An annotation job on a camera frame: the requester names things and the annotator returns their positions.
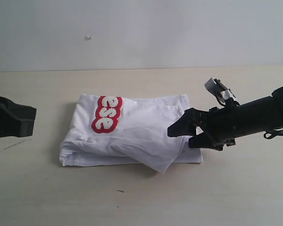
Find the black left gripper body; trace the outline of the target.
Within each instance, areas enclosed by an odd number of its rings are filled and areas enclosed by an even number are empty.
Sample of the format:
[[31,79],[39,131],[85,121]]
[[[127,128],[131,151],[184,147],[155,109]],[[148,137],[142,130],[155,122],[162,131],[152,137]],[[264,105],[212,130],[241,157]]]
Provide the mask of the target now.
[[10,125],[12,122],[10,109],[13,104],[10,99],[0,96],[0,138],[14,136]]

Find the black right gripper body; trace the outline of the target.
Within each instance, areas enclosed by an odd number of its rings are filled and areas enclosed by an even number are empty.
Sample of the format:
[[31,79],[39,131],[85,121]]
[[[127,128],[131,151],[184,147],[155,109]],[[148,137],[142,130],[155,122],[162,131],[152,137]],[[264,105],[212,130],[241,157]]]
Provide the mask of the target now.
[[207,135],[225,145],[235,145],[235,133],[238,130],[238,121],[241,119],[241,110],[245,105],[226,105],[224,108],[214,107],[205,118]]

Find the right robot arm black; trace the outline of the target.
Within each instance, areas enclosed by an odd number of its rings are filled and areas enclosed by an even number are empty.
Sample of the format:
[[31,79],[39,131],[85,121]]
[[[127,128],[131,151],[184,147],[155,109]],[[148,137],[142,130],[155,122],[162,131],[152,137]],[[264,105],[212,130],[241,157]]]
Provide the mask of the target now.
[[225,145],[235,145],[239,137],[260,132],[265,139],[283,136],[283,86],[267,97],[242,105],[219,79],[209,79],[205,87],[222,108],[185,110],[167,128],[169,137],[188,136],[189,148],[222,151]]

